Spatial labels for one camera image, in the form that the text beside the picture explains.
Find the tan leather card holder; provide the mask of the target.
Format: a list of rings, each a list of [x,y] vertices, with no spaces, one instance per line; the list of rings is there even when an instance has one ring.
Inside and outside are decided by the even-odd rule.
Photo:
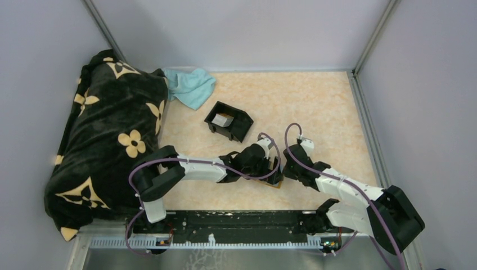
[[[261,183],[268,186],[268,187],[273,187],[273,188],[277,188],[277,189],[280,189],[281,186],[282,186],[282,181],[279,181],[277,183],[268,183],[268,182],[265,182],[265,181],[261,181]]]

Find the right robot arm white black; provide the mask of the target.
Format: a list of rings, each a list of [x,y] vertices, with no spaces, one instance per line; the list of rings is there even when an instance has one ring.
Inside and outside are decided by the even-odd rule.
[[[348,228],[372,237],[395,255],[425,229],[424,220],[401,188],[370,186],[341,174],[330,164],[313,162],[313,149],[311,140],[298,139],[283,151],[285,177],[331,196],[305,219],[304,227],[310,233]]]

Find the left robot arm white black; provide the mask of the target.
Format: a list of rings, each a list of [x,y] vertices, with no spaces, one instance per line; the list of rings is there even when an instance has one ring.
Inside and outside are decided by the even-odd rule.
[[[169,224],[163,197],[180,181],[232,183],[244,178],[278,187],[284,179],[281,159],[279,155],[270,156],[271,149],[277,148],[274,140],[265,135],[240,152],[215,158],[189,157],[167,145],[140,160],[128,181],[139,199],[141,213],[146,215],[148,228],[160,233]]]

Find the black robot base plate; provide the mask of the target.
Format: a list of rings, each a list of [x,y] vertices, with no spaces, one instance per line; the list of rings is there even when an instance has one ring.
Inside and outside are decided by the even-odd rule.
[[[140,216],[127,235],[165,234],[174,244],[202,244],[209,236],[218,244],[304,244],[308,237],[340,232],[351,229],[327,228],[315,211],[175,210],[156,223]]]

